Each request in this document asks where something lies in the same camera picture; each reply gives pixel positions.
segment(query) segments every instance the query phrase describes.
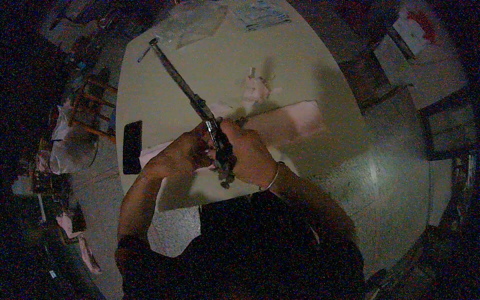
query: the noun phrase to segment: forearm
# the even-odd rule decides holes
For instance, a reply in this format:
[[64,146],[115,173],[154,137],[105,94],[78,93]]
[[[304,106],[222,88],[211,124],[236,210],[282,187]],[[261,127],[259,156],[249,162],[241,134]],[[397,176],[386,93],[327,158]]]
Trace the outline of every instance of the forearm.
[[288,205],[305,212],[309,221],[320,222],[324,228],[349,239],[354,237],[353,221],[340,204],[310,180],[298,177],[287,166],[279,164],[278,176],[270,191]]
[[135,235],[147,239],[147,231],[155,212],[155,202],[163,178],[148,176],[145,169],[140,172],[123,198],[117,237]]

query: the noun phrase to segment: bracelet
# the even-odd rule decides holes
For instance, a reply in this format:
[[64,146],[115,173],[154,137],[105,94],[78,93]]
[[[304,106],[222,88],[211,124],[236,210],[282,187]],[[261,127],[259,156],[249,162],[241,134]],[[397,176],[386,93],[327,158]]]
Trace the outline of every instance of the bracelet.
[[275,182],[276,178],[278,177],[279,172],[280,172],[280,164],[277,163],[277,165],[276,165],[276,174],[275,174],[275,177],[273,177],[272,182],[267,186],[266,189],[264,189],[264,191],[267,191],[267,190],[272,186],[272,184]]

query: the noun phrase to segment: floor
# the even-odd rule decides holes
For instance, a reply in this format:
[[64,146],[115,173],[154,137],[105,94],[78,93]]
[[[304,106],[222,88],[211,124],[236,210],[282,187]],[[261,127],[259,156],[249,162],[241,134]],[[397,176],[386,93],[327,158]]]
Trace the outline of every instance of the floor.
[[[336,37],[328,37],[328,18],[335,15],[325,9],[323,25],[315,30],[340,61],[350,55],[345,49],[353,42],[341,38],[345,29],[340,25],[332,30]],[[108,38],[108,50],[100,58],[98,68],[108,66],[110,83],[116,84],[129,39],[122,35]],[[428,162],[422,158],[420,123],[407,92],[368,109],[364,117],[374,146],[326,178],[312,180],[331,192],[354,219],[365,275],[370,276],[392,266],[424,230],[429,176]],[[93,276],[94,281],[105,297],[120,299],[121,276],[115,266],[114,252],[123,192],[113,143],[101,140],[93,165],[72,175],[72,190],[72,202],[79,201],[84,208],[89,227],[85,235],[103,270],[101,275]]]

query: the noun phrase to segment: black smartphone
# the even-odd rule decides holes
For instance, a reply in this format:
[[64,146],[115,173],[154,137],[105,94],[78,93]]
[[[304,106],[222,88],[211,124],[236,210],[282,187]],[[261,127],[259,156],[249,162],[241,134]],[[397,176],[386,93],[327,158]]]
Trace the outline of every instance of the black smartphone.
[[142,151],[142,121],[125,125],[123,130],[123,173],[125,175],[138,174],[140,153]]

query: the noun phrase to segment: black shirt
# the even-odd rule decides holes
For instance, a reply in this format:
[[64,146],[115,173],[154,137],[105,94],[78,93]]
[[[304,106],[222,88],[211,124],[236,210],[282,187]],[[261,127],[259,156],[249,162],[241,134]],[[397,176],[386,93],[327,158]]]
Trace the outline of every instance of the black shirt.
[[270,192],[202,206],[201,235],[171,258],[135,237],[119,241],[124,299],[362,299],[357,246],[314,236]]

